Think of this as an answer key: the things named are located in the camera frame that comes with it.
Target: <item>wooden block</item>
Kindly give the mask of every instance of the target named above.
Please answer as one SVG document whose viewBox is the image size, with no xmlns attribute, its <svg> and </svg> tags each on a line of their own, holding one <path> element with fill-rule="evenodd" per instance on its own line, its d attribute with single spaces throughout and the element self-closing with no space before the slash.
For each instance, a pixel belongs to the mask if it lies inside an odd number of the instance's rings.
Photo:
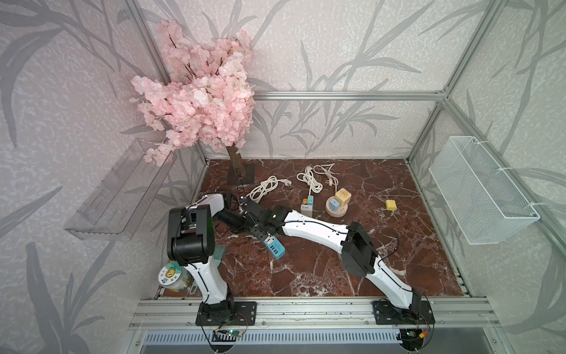
<svg viewBox="0 0 566 354">
<path fill-rule="evenodd" d="M 397 203 L 395 203 L 395 201 L 387 199 L 385 201 L 385 207 L 387 208 L 387 210 L 395 211 L 395 210 L 397 210 Z"/>
<path fill-rule="evenodd" d="M 342 188 L 338 192 L 336 192 L 334 198 L 338 201 L 338 203 L 340 203 L 340 206 L 343 207 L 350 202 L 352 195 L 350 194 L 350 192 Z"/>
</svg>

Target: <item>cable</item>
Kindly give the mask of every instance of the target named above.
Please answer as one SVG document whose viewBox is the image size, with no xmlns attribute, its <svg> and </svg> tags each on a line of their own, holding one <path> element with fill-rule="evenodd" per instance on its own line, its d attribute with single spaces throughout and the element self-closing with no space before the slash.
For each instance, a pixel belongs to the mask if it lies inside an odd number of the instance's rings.
<svg viewBox="0 0 566 354">
<path fill-rule="evenodd" d="M 389 253 L 388 255 L 386 255 L 385 257 L 383 257 L 382 259 L 380 259 L 378 261 L 378 267 L 379 267 L 379 263 L 381 263 L 384 259 L 386 259 L 387 257 L 389 257 L 390 255 L 393 255 L 393 253 L 395 253 L 397 251 L 397 249 L 399 248 L 399 235 L 397 235 L 397 233 L 393 230 L 390 229 L 386 229 L 386 228 L 380 228 L 381 230 L 387 230 L 390 231 L 391 233 L 393 233 L 395 235 L 395 238 L 397 239 L 397 246 L 395 246 L 395 249 L 393 250 L 393 252 Z"/>
<path fill-rule="evenodd" d="M 212 343 L 211 343 L 211 341 L 208 339 L 207 334 L 206 334 L 206 332 L 204 331 L 204 328 L 203 328 L 203 324 L 202 324 L 202 323 L 200 324 L 200 329 L 203 330 L 204 337 L 207 339 L 208 346 L 210 347 L 211 351 L 213 351 L 214 353 L 217 353 L 218 350 L 214 350 L 214 349 L 212 348 Z"/>
<path fill-rule="evenodd" d="M 246 334 L 246 332 L 247 332 L 248 321 L 247 321 L 247 318 L 246 318 L 243 314 L 241 314 L 240 312 L 238 312 L 238 314 L 239 314 L 240 316 L 242 316 L 242 318 L 244 319 L 244 321 L 246 321 L 246 329 L 244 329 L 244 333 L 242 333 L 242 335 L 244 335 L 244 334 Z"/>
<path fill-rule="evenodd" d="M 244 183 L 243 183 L 243 181 L 242 181 L 241 178 L 240 178 L 240 186 L 242 186 L 242 189 L 243 189 L 243 191 L 244 191 L 244 195 L 246 195 L 246 189 L 244 188 Z"/>
<path fill-rule="evenodd" d="M 278 180 L 277 177 L 270 176 L 268 179 L 261 182 L 259 186 L 252 189 L 247 196 L 254 202 L 259 203 L 259 201 L 263 198 L 263 196 L 265 196 L 267 193 L 271 192 L 272 190 L 278 187 L 279 182 L 283 182 L 283 184 L 287 187 L 291 185 L 291 181 L 289 181 L 286 178 Z"/>
<path fill-rule="evenodd" d="M 423 294 L 423 295 L 424 295 L 426 301 L 428 301 L 428 303 L 430 304 L 430 301 L 428 300 L 428 297 L 427 297 L 425 294 Z M 434 313 L 432 313 L 432 306 L 430 307 L 430 316 L 432 316 L 432 317 L 434 318 Z M 423 345 L 423 346 L 422 346 L 421 348 L 419 348 L 419 349 L 422 349 L 422 348 L 426 347 L 426 346 L 430 343 L 430 341 L 432 340 L 432 335 L 433 335 L 433 334 L 434 334 L 434 322 L 432 323 L 432 332 L 430 332 L 430 338 L 428 339 L 428 341 L 426 342 L 426 344 Z"/>
<path fill-rule="evenodd" d="M 315 179 L 315 175 L 312 172 L 312 167 L 310 166 L 305 167 L 304 172 L 297 173 L 297 179 L 308 184 L 309 195 L 311 195 L 311 192 L 320 193 L 320 191 L 322 190 L 322 184 Z"/>
<path fill-rule="evenodd" d="M 316 173 L 316 174 L 324 174 L 324 175 L 326 175 L 326 177 L 328 177 L 328 182 L 327 182 L 328 185 L 329 185 L 329 186 L 332 186 L 332 185 L 334 186 L 334 194 L 336 194 L 336 192 L 338 192 L 338 178 L 336 178 L 335 176 L 333 176 L 333 174 L 334 174 L 335 172 L 330 171 L 331 168 L 334 166 L 334 164 L 335 164 L 335 163 L 333 163 L 333 164 L 327 164 L 327 165 L 316 165 L 316 166 L 314 166 L 314 167 L 312 168 L 312 170 L 313 170 L 314 173 Z M 318 171 L 316 170 L 317 167 L 319 167 L 319 168 L 322 170 L 322 172 L 318 172 Z"/>
</svg>

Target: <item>blue power strip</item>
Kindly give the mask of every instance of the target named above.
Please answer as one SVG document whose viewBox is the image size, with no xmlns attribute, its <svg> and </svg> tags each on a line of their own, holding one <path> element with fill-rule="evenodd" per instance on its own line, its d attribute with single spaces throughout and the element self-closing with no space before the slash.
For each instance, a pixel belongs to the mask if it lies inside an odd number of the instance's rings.
<svg viewBox="0 0 566 354">
<path fill-rule="evenodd" d="M 271 253 L 275 256 L 276 259 L 283 257 L 285 254 L 285 247 L 279 242 L 277 237 L 275 236 L 268 236 L 263 243 L 269 248 Z"/>
</svg>

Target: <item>black square base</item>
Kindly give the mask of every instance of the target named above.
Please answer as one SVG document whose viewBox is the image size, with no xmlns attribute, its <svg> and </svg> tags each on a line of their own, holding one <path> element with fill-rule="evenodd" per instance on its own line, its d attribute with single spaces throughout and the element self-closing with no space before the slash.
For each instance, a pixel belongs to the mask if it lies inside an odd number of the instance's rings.
<svg viewBox="0 0 566 354">
<path fill-rule="evenodd" d="M 389 300 L 374 301 L 371 303 L 374 311 L 375 324 L 376 325 L 414 325 L 416 321 L 412 318 L 400 318 L 399 313 L 395 307 L 389 302 Z M 430 309 L 430 303 L 428 301 L 421 301 L 421 315 L 425 318 L 426 322 L 430 326 L 435 323 L 434 316 L 432 315 L 432 310 Z M 420 323 L 425 324 L 425 321 L 420 318 Z"/>
<path fill-rule="evenodd" d="M 226 181 L 226 184 L 228 186 L 238 186 L 240 184 L 243 185 L 252 185 L 255 183 L 255 165 L 253 164 L 247 164 L 244 165 L 244 168 L 246 169 L 246 175 L 242 178 L 242 181 L 240 182 L 240 178 L 236 175 L 236 171 L 234 171 L 234 167 L 230 167 L 228 169 L 228 179 Z"/>
<path fill-rule="evenodd" d="M 199 306 L 199 314 L 196 316 L 196 325 L 197 326 L 216 326 L 223 325 L 222 321 L 217 321 L 214 319 L 207 318 L 206 315 L 202 312 L 203 303 L 200 303 Z M 240 312 L 242 315 L 237 315 L 234 321 L 230 324 L 230 326 L 245 326 L 246 320 L 248 326 L 255 325 L 255 314 L 258 309 L 258 303 L 255 301 L 236 301 L 234 303 L 234 309 L 236 314 Z"/>
</svg>

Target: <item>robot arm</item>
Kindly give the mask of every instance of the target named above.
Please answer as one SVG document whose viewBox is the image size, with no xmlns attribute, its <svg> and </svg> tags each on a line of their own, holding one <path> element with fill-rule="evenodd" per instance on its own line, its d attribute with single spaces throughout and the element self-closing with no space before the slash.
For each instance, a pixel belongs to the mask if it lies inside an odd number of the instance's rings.
<svg viewBox="0 0 566 354">
<path fill-rule="evenodd" d="M 305 238 L 333 249 L 342 255 L 344 269 L 360 278 L 366 277 L 387 296 L 391 304 L 409 309 L 415 294 L 383 262 L 360 224 L 350 227 L 326 223 L 296 211 L 287 214 L 282 231 L 288 236 Z"/>
<path fill-rule="evenodd" d="M 366 277 L 385 293 L 399 311 L 420 312 L 421 297 L 403 283 L 384 263 L 359 223 L 339 225 L 304 216 L 278 207 L 268 210 L 242 198 L 241 212 L 229 209 L 231 195 L 205 195 L 196 203 L 172 209 L 169 213 L 168 256 L 185 266 L 203 294 L 203 311 L 221 318 L 234 311 L 234 300 L 226 282 L 214 266 L 214 229 L 212 217 L 232 227 L 234 233 L 251 232 L 268 247 L 278 243 L 276 234 L 301 237 L 329 247 L 341 254 L 344 269 Z"/>
</svg>

